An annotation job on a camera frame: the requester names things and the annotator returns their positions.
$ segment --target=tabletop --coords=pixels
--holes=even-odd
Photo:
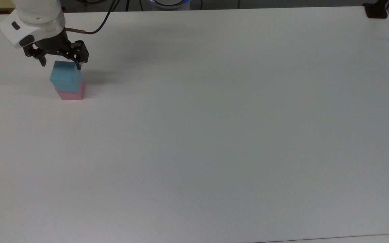
[[[53,89],[61,57],[0,33],[0,243],[389,234],[389,18],[114,12],[69,39],[90,53],[82,101]]]

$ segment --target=cube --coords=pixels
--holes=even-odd
[[[58,91],[78,92],[81,77],[74,62],[55,61],[50,80]]]
[[[85,83],[80,80],[79,89],[77,92],[70,91],[59,91],[55,89],[58,95],[61,97],[61,100],[82,100],[83,99],[83,91],[85,89]]]

